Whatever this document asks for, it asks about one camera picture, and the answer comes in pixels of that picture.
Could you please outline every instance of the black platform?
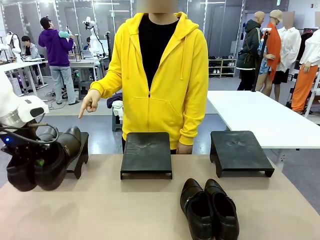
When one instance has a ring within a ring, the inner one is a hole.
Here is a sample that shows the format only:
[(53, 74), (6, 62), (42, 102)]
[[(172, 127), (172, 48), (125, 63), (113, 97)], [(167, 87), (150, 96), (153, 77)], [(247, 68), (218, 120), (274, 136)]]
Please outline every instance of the black platform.
[(211, 132), (210, 160), (218, 178), (223, 172), (264, 172), (270, 178), (275, 171), (251, 131)]
[(74, 158), (74, 160), (69, 164), (66, 172), (74, 174), (76, 179), (81, 177), (82, 165), (88, 162), (88, 139), (89, 133), (81, 132), (81, 149), (79, 154)]
[(132, 132), (126, 136), (120, 178), (124, 174), (164, 174), (172, 179), (170, 138), (166, 132)]

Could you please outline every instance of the yellow hoodie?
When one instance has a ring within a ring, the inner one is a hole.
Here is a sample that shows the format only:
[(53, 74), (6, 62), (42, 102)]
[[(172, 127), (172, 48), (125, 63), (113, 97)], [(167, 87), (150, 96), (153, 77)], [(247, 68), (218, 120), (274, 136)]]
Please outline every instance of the yellow hoodie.
[(167, 132), (170, 148), (193, 145), (205, 117), (208, 47), (204, 34), (183, 12), (166, 46), (149, 91), (139, 43), (144, 13), (122, 24), (114, 40), (107, 75), (91, 84), (102, 98), (123, 90), (123, 138), (131, 132)]

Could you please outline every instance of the person in purple hoodie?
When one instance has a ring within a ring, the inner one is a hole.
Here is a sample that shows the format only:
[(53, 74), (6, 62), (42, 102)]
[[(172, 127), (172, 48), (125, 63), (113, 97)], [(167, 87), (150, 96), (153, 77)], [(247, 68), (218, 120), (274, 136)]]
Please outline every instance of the person in purple hoodie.
[(43, 17), (40, 20), (40, 24), (44, 31), (39, 36), (38, 44), (41, 47), (46, 47), (48, 56), (48, 63), (52, 79), (54, 82), (54, 92), (56, 104), (62, 104), (62, 82), (66, 86), (66, 92), (68, 95), (69, 105), (78, 104), (76, 100), (76, 93), (74, 89), (74, 83), (71, 77), (70, 62), (68, 59), (68, 53), (73, 49), (74, 40), (70, 35), (69, 41), (66, 38), (59, 37), (59, 31), (54, 29), (54, 25), (47, 17)]

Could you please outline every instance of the white shirt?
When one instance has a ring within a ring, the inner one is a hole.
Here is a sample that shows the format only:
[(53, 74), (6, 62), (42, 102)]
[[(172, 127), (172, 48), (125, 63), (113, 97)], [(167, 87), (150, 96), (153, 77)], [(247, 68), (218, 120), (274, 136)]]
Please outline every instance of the white shirt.
[(288, 30), (283, 27), (278, 30), (278, 33), (281, 38), (281, 62), (277, 66), (276, 70), (286, 72), (287, 69), (289, 69), (297, 60), (301, 45), (301, 35), (295, 27)]
[(305, 41), (300, 63), (305, 64), (306, 62), (310, 62), (311, 66), (320, 65), (320, 30), (315, 31), (312, 37)]

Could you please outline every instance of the cap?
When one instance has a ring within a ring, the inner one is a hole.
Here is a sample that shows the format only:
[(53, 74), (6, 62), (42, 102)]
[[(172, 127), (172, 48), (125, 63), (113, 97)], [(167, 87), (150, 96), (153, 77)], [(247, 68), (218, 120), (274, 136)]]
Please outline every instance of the cap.
[(280, 23), (282, 23), (282, 11), (273, 10), (270, 12), (270, 18), (278, 19)]
[(47, 17), (43, 17), (40, 20), (40, 24), (44, 29), (50, 28), (49, 22), (51, 22), (51, 20), (49, 18), (47, 18)]

